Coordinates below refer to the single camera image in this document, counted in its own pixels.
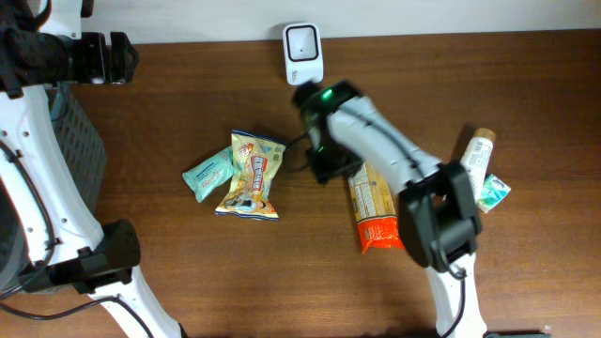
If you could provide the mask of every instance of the snack bag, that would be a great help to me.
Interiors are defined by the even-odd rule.
[[[263,136],[232,131],[234,175],[229,193],[215,209],[218,215],[277,221],[278,214],[268,200],[285,146]]]
[[[224,184],[232,175],[234,175],[234,166],[232,147],[229,146],[181,176],[194,191],[196,201],[200,203],[213,189]]]
[[[370,164],[348,179],[350,198],[357,219],[362,252],[392,247],[403,249],[398,235],[398,220],[388,183]]]
[[[493,207],[496,207],[503,198],[511,191],[511,188],[503,183],[498,177],[490,174],[485,180],[482,188],[482,194],[478,200],[478,207],[488,213]]]

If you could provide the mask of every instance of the cartoon illustration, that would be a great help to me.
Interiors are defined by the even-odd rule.
[[[244,145],[240,146],[240,156],[246,157],[246,156],[251,155],[253,148],[254,148],[254,145],[250,142],[245,143]]]
[[[224,201],[225,208],[234,211],[253,212],[257,209],[269,210],[268,204],[263,201],[255,201],[248,193],[243,193],[232,199]]]

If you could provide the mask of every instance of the white wall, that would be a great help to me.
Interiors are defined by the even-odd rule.
[[[280,38],[281,23],[323,38],[601,28],[601,0],[97,0],[85,31],[133,43]]]

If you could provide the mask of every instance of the small candy packet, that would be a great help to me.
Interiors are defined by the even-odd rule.
[[[482,187],[482,193],[478,200],[478,207],[484,212],[488,213],[493,207],[496,207],[505,196],[511,191],[511,188],[503,183],[496,176],[490,174]]]
[[[277,221],[278,214],[268,197],[271,181],[282,163],[284,149],[284,145],[264,136],[232,131],[234,175],[229,193],[215,213]]]
[[[224,184],[232,175],[234,175],[234,166],[232,147],[229,146],[181,176],[194,191],[196,201],[200,203],[213,189]]]

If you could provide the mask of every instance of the teal snack wrapper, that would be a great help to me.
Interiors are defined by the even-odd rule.
[[[232,146],[229,146],[181,176],[194,191],[196,201],[200,203],[213,189],[224,184],[232,175],[234,175]]]
[[[478,207],[484,213],[488,213],[488,211],[493,207],[496,207],[510,191],[511,188],[507,184],[490,174],[482,187],[482,193],[478,200]]]

